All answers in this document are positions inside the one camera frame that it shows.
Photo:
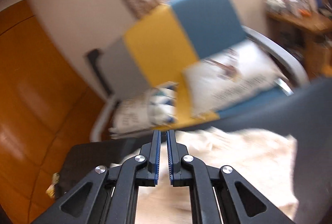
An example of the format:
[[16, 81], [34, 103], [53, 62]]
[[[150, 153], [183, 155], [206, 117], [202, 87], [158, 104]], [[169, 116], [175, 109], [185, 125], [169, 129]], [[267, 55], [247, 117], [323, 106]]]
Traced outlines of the white deer print cushion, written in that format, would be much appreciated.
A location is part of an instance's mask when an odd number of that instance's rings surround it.
[[274, 88], [276, 80], [285, 77], [249, 39], [190, 65], [183, 75], [193, 117], [250, 100]]

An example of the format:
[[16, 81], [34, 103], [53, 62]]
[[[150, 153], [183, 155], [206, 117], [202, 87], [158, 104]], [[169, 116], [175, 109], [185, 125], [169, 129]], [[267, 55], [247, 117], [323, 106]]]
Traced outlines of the black leather table surface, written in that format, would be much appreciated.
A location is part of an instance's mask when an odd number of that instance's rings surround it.
[[108, 168], [112, 164], [119, 164], [151, 139], [152, 136], [148, 135], [73, 146], [59, 171], [59, 182], [55, 186], [56, 199], [72, 189], [96, 166], [103, 165]]

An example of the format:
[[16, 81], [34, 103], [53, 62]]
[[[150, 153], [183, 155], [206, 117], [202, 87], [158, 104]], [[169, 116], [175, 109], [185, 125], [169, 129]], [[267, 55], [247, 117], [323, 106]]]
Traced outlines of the white blue patterned cushion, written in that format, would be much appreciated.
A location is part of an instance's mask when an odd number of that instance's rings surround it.
[[166, 82], [124, 100], [112, 117], [109, 132], [128, 134], [177, 122], [177, 82]]

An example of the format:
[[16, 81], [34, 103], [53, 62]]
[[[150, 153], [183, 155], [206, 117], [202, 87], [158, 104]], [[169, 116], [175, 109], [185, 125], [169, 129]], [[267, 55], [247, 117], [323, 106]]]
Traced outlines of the wooden cluttered desk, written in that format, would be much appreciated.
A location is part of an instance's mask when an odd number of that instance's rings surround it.
[[331, 18], [315, 0], [265, 0], [268, 32], [290, 52], [309, 78], [331, 76]]

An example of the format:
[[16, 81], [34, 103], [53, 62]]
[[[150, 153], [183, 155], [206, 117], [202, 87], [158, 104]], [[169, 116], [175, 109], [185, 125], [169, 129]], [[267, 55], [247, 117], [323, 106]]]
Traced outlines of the orange wooden wardrobe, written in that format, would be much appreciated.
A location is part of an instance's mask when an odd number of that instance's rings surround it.
[[104, 101], [52, 43], [27, 0], [1, 12], [1, 207], [30, 223], [69, 150], [89, 141]]

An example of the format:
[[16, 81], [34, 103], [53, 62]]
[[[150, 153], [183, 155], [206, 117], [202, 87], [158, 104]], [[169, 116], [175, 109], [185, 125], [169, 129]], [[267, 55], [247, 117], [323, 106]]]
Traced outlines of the grey yellow blue sofa chair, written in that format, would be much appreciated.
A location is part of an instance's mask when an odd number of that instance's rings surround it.
[[[276, 86], [220, 111], [191, 115], [190, 93], [183, 71], [246, 39], [253, 41], [281, 70]], [[166, 82], [177, 82], [177, 122], [152, 129], [183, 129], [234, 116], [293, 94], [309, 83], [300, 62], [264, 35], [243, 26], [230, 0], [171, 0], [143, 17], [118, 40], [87, 53], [87, 60], [107, 94], [90, 134], [101, 141], [120, 103]]]

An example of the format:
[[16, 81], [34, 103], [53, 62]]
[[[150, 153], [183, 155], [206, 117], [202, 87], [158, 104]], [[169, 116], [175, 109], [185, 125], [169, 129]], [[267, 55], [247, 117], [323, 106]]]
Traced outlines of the cream knitted sweater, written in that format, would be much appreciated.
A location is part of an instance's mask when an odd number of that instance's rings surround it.
[[283, 206], [296, 208], [292, 194], [258, 191], [258, 179], [245, 179], [227, 161], [243, 156], [245, 164], [267, 163], [268, 153], [283, 149], [292, 160], [294, 142], [277, 134], [263, 137], [260, 129], [229, 134], [175, 131], [181, 160], [181, 181], [169, 179], [167, 134], [161, 132], [159, 179], [150, 185], [151, 141], [111, 167], [111, 202], [106, 223], [292, 223]]

